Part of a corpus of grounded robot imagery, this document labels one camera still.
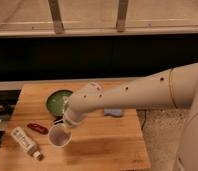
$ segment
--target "green bowl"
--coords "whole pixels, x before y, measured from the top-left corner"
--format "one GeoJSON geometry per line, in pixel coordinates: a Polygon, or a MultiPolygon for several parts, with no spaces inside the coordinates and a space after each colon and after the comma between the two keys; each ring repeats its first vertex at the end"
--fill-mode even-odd
{"type": "Polygon", "coordinates": [[[70,90],[59,90],[52,93],[47,99],[47,109],[55,117],[64,115],[67,109],[68,98],[73,92],[70,90]]]}

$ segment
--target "clear cup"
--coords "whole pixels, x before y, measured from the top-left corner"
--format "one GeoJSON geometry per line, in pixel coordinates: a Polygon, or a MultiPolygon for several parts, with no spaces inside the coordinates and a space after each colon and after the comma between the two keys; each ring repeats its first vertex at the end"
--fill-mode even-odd
{"type": "Polygon", "coordinates": [[[48,132],[50,143],[56,147],[64,147],[71,140],[72,134],[64,123],[53,125],[48,132]]]}

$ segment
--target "wooden table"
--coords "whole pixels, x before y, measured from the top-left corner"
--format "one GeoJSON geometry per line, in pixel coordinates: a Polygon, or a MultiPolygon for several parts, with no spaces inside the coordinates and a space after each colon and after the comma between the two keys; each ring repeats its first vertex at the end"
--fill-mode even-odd
{"type": "MultiPolygon", "coordinates": [[[[123,82],[99,82],[104,89],[123,82]]],[[[72,131],[72,140],[64,148],[49,144],[47,135],[26,127],[38,123],[47,128],[54,117],[46,109],[50,94],[60,89],[75,91],[86,82],[26,84],[19,96],[13,116],[0,147],[0,171],[111,171],[150,167],[144,138],[135,109],[125,110],[122,118],[103,116],[98,110],[72,131]],[[40,147],[42,161],[23,152],[10,137],[10,131],[21,126],[40,147]]]]}

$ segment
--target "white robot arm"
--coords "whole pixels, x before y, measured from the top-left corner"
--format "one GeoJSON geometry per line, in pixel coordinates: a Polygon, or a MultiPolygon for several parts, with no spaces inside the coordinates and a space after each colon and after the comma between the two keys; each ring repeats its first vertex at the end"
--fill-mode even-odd
{"type": "Polygon", "coordinates": [[[198,171],[198,63],[166,70],[102,91],[89,83],[73,93],[63,120],[78,126],[87,113],[99,108],[189,108],[174,171],[198,171]]]}

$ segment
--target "red object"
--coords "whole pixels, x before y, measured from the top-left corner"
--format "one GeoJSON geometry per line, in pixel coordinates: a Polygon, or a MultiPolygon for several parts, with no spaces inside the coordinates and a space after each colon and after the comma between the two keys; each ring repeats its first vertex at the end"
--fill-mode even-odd
{"type": "Polygon", "coordinates": [[[29,123],[27,125],[27,127],[36,131],[36,132],[39,132],[40,134],[47,134],[48,133],[48,129],[39,125],[39,124],[29,123]]]}

